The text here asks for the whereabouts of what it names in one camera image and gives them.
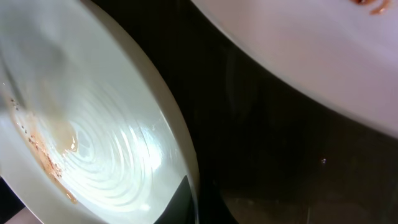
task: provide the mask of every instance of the sauce residue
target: sauce residue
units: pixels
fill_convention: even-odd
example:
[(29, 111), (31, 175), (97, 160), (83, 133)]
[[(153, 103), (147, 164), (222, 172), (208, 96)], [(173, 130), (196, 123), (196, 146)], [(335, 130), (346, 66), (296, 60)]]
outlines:
[[(62, 170), (59, 166), (54, 163), (49, 154), (45, 141), (37, 128), (37, 118), (33, 112), (26, 111), (24, 116), (25, 124), (21, 124), (17, 120), (16, 112), (19, 111), (19, 104), (14, 99), (7, 101), (7, 105), (10, 111), (11, 119), (16, 126), (19, 134), (24, 139), (31, 153), (39, 163), (43, 171), (47, 174), (47, 177), (73, 202), (77, 203), (76, 198), (73, 194), (67, 190), (59, 181), (62, 178)], [(71, 150), (75, 152), (77, 150), (77, 137), (76, 133), (71, 124), (61, 119), (55, 121), (53, 119), (48, 120), (46, 126), (49, 127), (54, 141), (56, 143), (56, 150), (63, 154), (65, 150)]]
[[(359, 5), (368, 5), (371, 3), (374, 3), (376, 0), (352, 0), (353, 2), (359, 4)], [(375, 15), (375, 14), (381, 14), (384, 12), (388, 7), (391, 5), (391, 0), (383, 0), (381, 5), (375, 9), (373, 9), (370, 14)]]

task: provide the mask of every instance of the dark background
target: dark background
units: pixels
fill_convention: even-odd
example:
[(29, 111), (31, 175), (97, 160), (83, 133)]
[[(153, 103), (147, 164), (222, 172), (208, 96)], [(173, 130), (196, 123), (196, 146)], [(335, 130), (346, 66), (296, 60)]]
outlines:
[(395, 139), (281, 82), (188, 0), (94, 2), (141, 46), (181, 109), (201, 223), (235, 223), (231, 214), (241, 224), (398, 223)]

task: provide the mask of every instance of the white plate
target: white plate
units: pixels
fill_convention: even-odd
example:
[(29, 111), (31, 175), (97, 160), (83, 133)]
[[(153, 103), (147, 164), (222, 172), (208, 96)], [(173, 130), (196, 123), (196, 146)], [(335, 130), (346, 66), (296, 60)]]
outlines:
[(42, 222), (154, 223), (186, 175), (197, 205), (196, 154), (181, 112), (145, 53), (100, 8), (1, 1), (0, 50), (1, 76), (7, 67), (34, 93), (44, 83), (79, 139), (77, 152), (51, 144), (45, 152), (73, 204), (26, 145), (31, 127), (22, 125), (30, 112), (20, 107), (19, 125), (11, 121), (4, 103), (13, 96), (3, 78), (10, 98), (0, 114), (0, 174)]
[(398, 137), (398, 1), (192, 0), (238, 47), (292, 87)]

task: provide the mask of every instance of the plate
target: plate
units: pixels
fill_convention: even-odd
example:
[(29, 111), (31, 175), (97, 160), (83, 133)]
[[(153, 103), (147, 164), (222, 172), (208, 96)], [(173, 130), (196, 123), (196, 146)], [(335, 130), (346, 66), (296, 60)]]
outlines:
[(398, 2), (193, 0), (240, 49), (321, 104), (398, 138)]
[[(181, 112), (145, 53), (100, 8), (1, 1), (0, 49), (0, 174), (40, 221), (154, 223), (185, 176), (197, 205)], [(60, 150), (54, 133), (68, 125), (75, 144)]]

